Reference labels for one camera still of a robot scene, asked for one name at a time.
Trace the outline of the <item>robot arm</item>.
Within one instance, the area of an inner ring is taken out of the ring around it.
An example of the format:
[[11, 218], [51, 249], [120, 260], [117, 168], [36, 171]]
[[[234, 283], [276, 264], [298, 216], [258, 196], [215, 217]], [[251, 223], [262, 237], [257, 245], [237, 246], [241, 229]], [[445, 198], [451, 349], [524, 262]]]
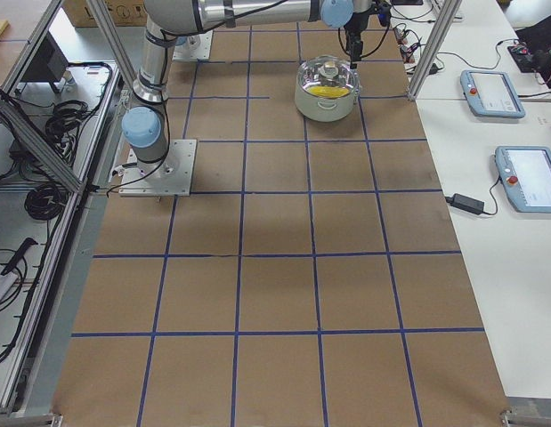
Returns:
[[187, 195], [196, 142], [173, 142], [166, 112], [167, 81], [174, 48], [182, 37], [219, 28], [321, 20], [344, 28], [362, 57], [361, 33], [371, 15], [387, 13], [381, 1], [147, 1], [142, 65], [133, 81], [131, 108], [121, 121], [122, 134], [136, 157], [138, 174], [122, 183], [124, 193], [141, 196]]

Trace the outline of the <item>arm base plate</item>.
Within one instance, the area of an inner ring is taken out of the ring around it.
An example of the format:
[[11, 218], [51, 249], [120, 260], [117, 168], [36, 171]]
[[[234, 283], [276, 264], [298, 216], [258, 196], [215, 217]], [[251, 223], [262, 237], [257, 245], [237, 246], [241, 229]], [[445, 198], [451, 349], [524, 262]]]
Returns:
[[[118, 189], [122, 197], [168, 197], [190, 194], [191, 179], [197, 151], [197, 141], [172, 140], [165, 163], [146, 178], [157, 165], [140, 163], [124, 170], [123, 187]], [[129, 163], [137, 163], [136, 155], [129, 149]]]
[[211, 53], [213, 31], [202, 35], [179, 36], [173, 53], [173, 61], [208, 61]]

